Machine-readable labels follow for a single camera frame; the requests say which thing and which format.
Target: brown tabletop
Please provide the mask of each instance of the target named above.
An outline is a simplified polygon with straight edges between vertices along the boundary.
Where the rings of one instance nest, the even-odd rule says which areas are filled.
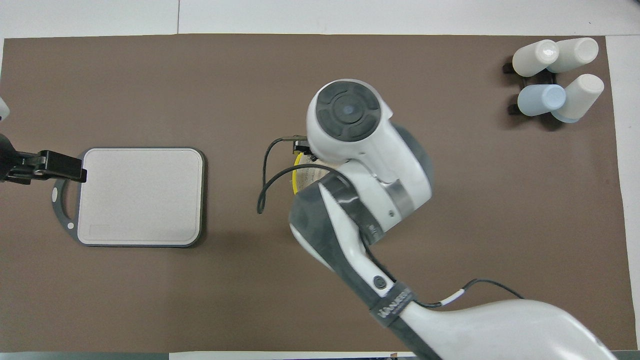
[[[489,277],[636,348],[605,91],[576,124],[509,116],[502,64],[538,37],[173,35],[7,39],[0,123],[19,151],[195,147],[206,228],[188,249],[85,247],[52,181],[0,184],[0,351],[402,350],[289,232],[287,180],[255,213],[264,150],[304,134],[325,83],[372,84],[432,157],[433,198],[372,249],[423,301]],[[268,172],[293,163],[290,145]],[[450,309],[508,299],[479,284]]]

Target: white cutting board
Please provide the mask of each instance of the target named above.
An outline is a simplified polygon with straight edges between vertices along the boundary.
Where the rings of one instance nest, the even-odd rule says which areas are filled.
[[[54,210],[72,237],[89,246],[186,247],[202,227],[204,158],[190,148],[99,148],[83,157],[76,219]]]

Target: yellow rim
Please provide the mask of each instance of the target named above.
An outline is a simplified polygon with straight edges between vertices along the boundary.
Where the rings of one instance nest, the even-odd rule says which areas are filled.
[[[297,164],[300,163],[300,159],[302,159],[303,153],[299,153],[298,156],[296,157],[296,161],[294,161],[293,165],[296,166]],[[291,172],[291,184],[293,185],[293,194],[297,194],[298,193],[298,182],[296,181],[296,173],[298,171],[297,170],[293,170]]]

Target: light blue cup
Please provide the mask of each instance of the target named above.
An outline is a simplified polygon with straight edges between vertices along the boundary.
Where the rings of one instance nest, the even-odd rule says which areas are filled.
[[[565,101],[566,92],[560,85],[529,85],[518,94],[518,108],[527,116],[558,110]]]

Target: robotic arm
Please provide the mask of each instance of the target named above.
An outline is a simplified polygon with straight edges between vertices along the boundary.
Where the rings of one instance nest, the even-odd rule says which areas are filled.
[[[614,360],[557,307],[507,300],[428,310],[367,257],[365,244],[377,242],[431,197],[431,162],[407,130],[389,121],[392,114],[371,85],[354,79],[331,82],[311,100],[310,147],[319,159],[342,165],[295,196],[289,223],[302,247],[421,359]]]

